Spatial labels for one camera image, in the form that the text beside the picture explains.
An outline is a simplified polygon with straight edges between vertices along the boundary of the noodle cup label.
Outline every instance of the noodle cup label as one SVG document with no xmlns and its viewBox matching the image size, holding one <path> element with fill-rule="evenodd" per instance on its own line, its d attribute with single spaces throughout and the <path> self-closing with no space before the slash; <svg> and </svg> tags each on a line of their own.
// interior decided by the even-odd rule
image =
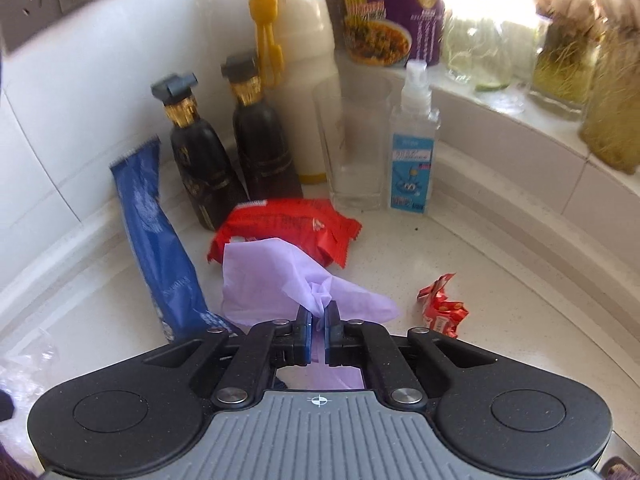
<svg viewBox="0 0 640 480">
<path fill-rule="evenodd" d="M 344 47 L 351 59 L 375 66 L 404 66 L 409 59 L 440 60 L 442 0 L 335 0 Z"/>
</svg>

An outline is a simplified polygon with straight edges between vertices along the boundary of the clear plastic bottle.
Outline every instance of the clear plastic bottle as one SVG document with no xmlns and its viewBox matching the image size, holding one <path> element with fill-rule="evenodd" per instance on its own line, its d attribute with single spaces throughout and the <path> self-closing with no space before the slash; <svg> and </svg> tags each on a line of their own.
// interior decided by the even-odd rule
<svg viewBox="0 0 640 480">
<path fill-rule="evenodd" d="M 326 181 L 312 91 L 338 81 L 326 0 L 249 0 L 260 76 L 282 123 L 302 184 Z"/>
<path fill-rule="evenodd" d="M 431 197 L 431 163 L 440 113 L 431 108 L 427 64 L 410 60 L 400 105 L 391 114 L 389 207 L 424 214 Z"/>
</svg>

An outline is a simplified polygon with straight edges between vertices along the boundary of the blue plastic bag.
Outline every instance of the blue plastic bag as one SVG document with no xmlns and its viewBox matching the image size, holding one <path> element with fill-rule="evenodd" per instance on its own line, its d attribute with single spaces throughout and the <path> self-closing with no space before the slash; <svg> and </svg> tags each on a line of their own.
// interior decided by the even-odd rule
<svg viewBox="0 0 640 480">
<path fill-rule="evenodd" d="M 160 140 L 151 139 L 111 165 L 125 230 L 169 341 L 210 326 L 242 331 L 207 309 L 193 267 L 158 204 Z"/>
</svg>

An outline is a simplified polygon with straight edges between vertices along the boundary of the crumpled red wrapper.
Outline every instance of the crumpled red wrapper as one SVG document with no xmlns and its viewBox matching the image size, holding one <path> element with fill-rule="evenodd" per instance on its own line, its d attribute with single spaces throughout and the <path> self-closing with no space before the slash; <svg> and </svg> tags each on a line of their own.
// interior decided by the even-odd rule
<svg viewBox="0 0 640 480">
<path fill-rule="evenodd" d="M 338 213 L 329 200 L 281 198 L 236 206 L 216 232 L 207 259 L 222 263 L 231 241 L 281 238 L 311 256 L 323 267 L 347 263 L 349 241 L 362 225 Z"/>
<path fill-rule="evenodd" d="M 456 331 L 469 311 L 461 301 L 447 301 L 444 286 L 455 274 L 444 274 L 436 282 L 418 292 L 417 301 L 423 306 L 422 319 L 425 327 L 449 337 L 458 337 Z"/>
</svg>

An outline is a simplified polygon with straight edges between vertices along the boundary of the white tile wall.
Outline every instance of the white tile wall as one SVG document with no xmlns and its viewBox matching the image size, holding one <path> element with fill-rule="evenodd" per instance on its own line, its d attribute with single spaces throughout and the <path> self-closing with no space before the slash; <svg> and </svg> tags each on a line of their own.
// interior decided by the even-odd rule
<svg viewBox="0 0 640 480">
<path fill-rule="evenodd" d="M 640 272 L 640 198 L 610 174 L 588 162 L 564 216 Z"/>
<path fill-rule="evenodd" d="M 79 219 L 114 196 L 114 158 L 151 135 L 168 138 L 149 89 L 156 80 L 194 72 L 201 115 L 230 135 L 234 104 L 220 63 L 254 46 L 247 1 L 97 0 L 5 59 L 14 113 Z"/>
<path fill-rule="evenodd" d="M 78 225 L 0 92 L 0 290 L 44 249 Z"/>
<path fill-rule="evenodd" d="M 24 137 L 4 92 L 0 92 L 0 229 L 8 229 L 56 188 Z"/>
<path fill-rule="evenodd" d="M 433 103 L 440 109 L 442 140 L 562 212 L 585 165 L 582 156 L 508 116 L 448 92 L 434 89 Z"/>
</svg>

